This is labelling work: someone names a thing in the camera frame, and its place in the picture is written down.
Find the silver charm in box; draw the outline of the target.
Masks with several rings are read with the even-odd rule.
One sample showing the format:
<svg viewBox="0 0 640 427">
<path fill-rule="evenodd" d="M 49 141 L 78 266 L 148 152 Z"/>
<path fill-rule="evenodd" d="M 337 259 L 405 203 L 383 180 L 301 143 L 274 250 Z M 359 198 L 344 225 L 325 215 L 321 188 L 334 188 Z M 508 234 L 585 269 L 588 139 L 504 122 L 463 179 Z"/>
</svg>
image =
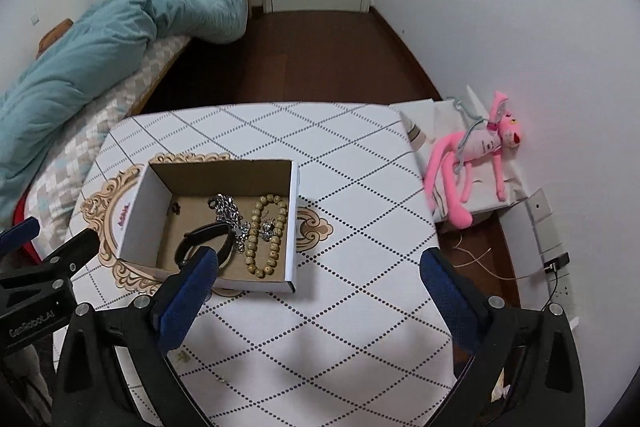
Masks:
<svg viewBox="0 0 640 427">
<path fill-rule="evenodd" d="M 259 236 L 265 242 L 270 242 L 271 237 L 276 234 L 276 220 L 270 219 L 259 225 Z"/>
</svg>

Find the patterned bed mattress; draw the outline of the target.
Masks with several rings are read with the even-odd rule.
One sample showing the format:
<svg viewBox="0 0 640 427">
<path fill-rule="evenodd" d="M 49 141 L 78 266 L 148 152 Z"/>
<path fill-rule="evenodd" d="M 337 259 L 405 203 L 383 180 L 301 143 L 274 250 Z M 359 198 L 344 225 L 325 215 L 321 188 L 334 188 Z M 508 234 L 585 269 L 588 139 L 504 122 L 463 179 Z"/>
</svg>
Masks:
<svg viewBox="0 0 640 427">
<path fill-rule="evenodd" d="M 64 242 L 81 187 L 108 132 L 142 108 L 189 41 L 180 36 L 151 43 L 131 76 L 64 124 L 23 197 L 24 216 L 36 218 L 40 225 L 27 247 L 32 257 L 43 259 Z"/>
</svg>

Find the teal duvet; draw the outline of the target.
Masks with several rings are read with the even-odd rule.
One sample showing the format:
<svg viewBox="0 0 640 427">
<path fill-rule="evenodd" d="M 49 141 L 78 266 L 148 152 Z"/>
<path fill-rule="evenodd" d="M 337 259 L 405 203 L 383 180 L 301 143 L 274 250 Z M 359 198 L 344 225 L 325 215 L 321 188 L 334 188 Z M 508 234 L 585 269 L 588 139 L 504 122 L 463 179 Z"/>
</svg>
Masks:
<svg viewBox="0 0 640 427">
<path fill-rule="evenodd" d="M 172 36 L 229 43 L 244 35 L 247 0 L 100 0 L 1 97 L 1 225 L 61 128 L 141 65 L 148 45 Z"/>
</svg>

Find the white diamond-pattern tablecloth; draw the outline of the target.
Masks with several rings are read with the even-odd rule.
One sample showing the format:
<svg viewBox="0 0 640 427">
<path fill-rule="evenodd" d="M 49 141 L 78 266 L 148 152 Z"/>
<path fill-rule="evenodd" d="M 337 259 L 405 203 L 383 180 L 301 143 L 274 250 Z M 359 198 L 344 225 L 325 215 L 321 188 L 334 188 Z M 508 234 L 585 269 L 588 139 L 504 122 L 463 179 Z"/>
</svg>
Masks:
<svg viewBox="0 0 640 427">
<path fill-rule="evenodd" d="M 437 243 L 401 117 L 363 103 L 265 103 L 134 116 L 108 132 L 70 231 L 103 254 L 74 280 L 96 309 L 152 284 L 115 257 L 127 187 L 161 153 L 291 159 L 296 289 L 210 297 L 170 359 L 216 426 L 422 426 L 454 385 L 451 337 L 422 285 Z"/>
</svg>

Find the white power strip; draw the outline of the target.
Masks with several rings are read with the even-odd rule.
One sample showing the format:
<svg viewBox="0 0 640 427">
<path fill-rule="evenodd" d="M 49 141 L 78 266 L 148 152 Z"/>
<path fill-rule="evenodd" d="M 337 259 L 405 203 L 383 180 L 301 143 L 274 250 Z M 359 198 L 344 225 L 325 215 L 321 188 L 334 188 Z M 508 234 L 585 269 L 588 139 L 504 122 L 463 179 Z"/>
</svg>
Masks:
<svg viewBox="0 0 640 427">
<path fill-rule="evenodd" d="M 544 276 L 552 303 L 560 305 L 575 332 L 579 325 L 572 280 L 570 279 L 570 254 L 555 224 L 552 208 L 542 188 L 525 201 L 536 239 L 538 254 L 544 266 Z"/>
</svg>

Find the pink panther plush toy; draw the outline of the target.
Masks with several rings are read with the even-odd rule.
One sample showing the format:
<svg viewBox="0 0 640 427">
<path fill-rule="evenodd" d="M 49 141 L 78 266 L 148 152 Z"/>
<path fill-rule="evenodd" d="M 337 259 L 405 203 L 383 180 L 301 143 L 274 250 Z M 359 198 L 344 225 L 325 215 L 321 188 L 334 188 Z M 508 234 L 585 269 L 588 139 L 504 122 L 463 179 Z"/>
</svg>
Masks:
<svg viewBox="0 0 640 427">
<path fill-rule="evenodd" d="M 473 223 L 473 217 L 464 204 L 472 192 L 474 162 L 491 160 L 497 199 L 506 201 L 503 156 L 510 150 L 516 150 L 523 139 L 521 125 L 506 110 L 508 100 L 504 93 L 496 91 L 487 118 L 474 117 L 468 130 L 450 133 L 437 140 L 428 158 L 423 179 L 428 207 L 431 211 L 436 209 L 433 193 L 440 174 L 448 221 L 458 230 L 469 228 Z"/>
</svg>

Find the black wristband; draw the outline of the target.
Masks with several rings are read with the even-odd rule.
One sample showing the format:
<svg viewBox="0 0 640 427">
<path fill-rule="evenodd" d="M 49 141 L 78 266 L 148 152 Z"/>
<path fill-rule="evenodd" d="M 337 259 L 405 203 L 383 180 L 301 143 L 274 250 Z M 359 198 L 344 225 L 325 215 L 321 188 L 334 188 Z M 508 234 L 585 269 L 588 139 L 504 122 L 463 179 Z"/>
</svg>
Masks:
<svg viewBox="0 0 640 427">
<path fill-rule="evenodd" d="M 218 268 L 228 265 L 235 245 L 235 231 L 224 222 L 209 223 L 183 235 L 183 239 L 175 252 L 175 264 L 183 268 L 191 258 L 190 251 L 195 247 L 206 246 L 213 239 L 224 237 L 224 243 L 216 251 Z"/>
</svg>

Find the white cloth bag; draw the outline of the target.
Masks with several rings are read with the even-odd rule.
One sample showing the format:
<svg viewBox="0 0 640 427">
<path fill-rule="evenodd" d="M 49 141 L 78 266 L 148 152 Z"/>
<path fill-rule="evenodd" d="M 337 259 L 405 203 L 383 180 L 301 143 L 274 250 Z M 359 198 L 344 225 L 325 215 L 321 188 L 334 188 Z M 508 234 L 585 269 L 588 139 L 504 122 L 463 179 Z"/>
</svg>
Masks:
<svg viewBox="0 0 640 427">
<path fill-rule="evenodd" d="M 515 154 L 524 142 L 520 122 L 497 91 L 489 108 L 468 88 L 460 98 L 398 103 L 437 222 L 469 228 L 485 213 L 526 199 Z"/>
</svg>

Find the white cardboard box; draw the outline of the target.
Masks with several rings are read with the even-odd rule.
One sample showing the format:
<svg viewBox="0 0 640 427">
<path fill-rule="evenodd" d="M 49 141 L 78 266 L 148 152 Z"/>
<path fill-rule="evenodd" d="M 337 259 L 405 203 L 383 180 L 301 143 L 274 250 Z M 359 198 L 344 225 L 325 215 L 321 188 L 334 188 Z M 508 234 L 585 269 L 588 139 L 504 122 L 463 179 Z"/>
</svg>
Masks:
<svg viewBox="0 0 640 427">
<path fill-rule="evenodd" d="M 209 247 L 215 287 L 292 294 L 298 186 L 289 159 L 157 156 L 119 218 L 117 258 L 161 282 Z"/>
</svg>

